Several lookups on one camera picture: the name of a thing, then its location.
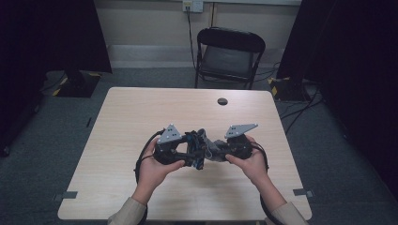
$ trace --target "chair seat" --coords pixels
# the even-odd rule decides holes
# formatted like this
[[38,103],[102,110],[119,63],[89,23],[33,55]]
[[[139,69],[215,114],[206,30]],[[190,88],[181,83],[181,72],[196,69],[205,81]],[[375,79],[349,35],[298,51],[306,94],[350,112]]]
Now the chair seat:
[[229,74],[250,79],[253,53],[207,46],[200,70],[202,73]]

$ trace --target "robotic device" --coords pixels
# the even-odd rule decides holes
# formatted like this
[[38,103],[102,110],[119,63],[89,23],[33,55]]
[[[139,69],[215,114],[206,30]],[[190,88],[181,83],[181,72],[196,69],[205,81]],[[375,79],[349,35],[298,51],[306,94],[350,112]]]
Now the robotic device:
[[[226,142],[217,140],[212,142],[207,138],[204,129],[198,131],[186,132],[181,135],[176,127],[171,124],[167,129],[158,131],[146,143],[141,156],[137,160],[135,175],[138,177],[139,166],[144,160],[143,154],[149,143],[157,136],[161,135],[155,146],[153,157],[163,165],[172,164],[179,160],[184,160],[184,166],[194,167],[197,170],[202,170],[204,167],[205,158],[211,161],[226,161],[225,155],[230,154],[237,158],[246,159],[252,155],[253,148],[260,150],[263,153],[268,169],[267,156],[264,149],[258,143],[249,142],[244,135],[245,132],[256,128],[257,124],[249,125],[234,125],[231,126],[226,134]],[[187,143],[186,153],[177,152],[177,147],[181,143]]]

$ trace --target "table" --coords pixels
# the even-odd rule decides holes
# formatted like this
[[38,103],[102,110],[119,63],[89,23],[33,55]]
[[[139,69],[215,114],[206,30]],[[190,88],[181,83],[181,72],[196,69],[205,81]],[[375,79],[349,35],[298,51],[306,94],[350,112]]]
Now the table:
[[[226,98],[228,104],[218,104]],[[204,128],[216,141],[230,125],[258,124],[247,132],[268,154],[269,176],[287,201],[312,216],[272,96],[266,91],[114,87],[107,94],[68,191],[61,219],[107,219],[136,187],[134,167],[147,140],[174,124],[180,133]],[[186,151],[181,144],[177,150]],[[237,166],[205,161],[197,171],[170,173],[148,204],[148,220],[262,220],[259,193]]]

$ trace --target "person's right hand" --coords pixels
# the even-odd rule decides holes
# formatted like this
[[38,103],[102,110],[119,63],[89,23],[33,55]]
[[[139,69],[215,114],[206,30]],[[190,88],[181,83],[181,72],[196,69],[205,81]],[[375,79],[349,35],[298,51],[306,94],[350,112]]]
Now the person's right hand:
[[[255,145],[254,138],[249,135],[246,135],[246,138],[249,140],[249,142]],[[252,181],[255,186],[257,186],[258,183],[262,179],[264,179],[264,177],[268,177],[263,154],[257,149],[253,149],[252,156],[244,160],[228,154],[225,157],[229,162],[237,165],[240,169],[242,169],[245,175]]]

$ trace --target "hand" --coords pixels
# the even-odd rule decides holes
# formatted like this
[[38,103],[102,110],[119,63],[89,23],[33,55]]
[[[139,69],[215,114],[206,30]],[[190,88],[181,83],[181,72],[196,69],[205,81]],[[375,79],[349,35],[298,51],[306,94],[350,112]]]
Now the hand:
[[141,162],[140,179],[137,188],[131,196],[135,201],[143,205],[147,205],[153,191],[163,182],[166,175],[183,167],[185,163],[184,160],[180,160],[170,165],[162,165],[151,157],[157,140],[154,139],[144,152],[143,158],[147,158]]
[[[249,135],[246,135],[246,138],[252,145],[255,145],[255,139]],[[259,181],[264,179],[267,175],[266,164],[264,161],[263,154],[257,150],[253,149],[252,156],[243,160],[238,157],[234,157],[232,155],[226,155],[226,159],[237,165],[245,175],[252,181],[252,183],[256,186]]]
[[[246,135],[246,137],[249,142],[255,145],[254,138],[248,135]],[[245,175],[252,181],[260,192],[260,195],[270,212],[286,204],[286,200],[282,194],[269,179],[263,154],[259,150],[253,149],[252,156],[245,160],[231,155],[226,155],[225,157],[228,161],[242,169]]]

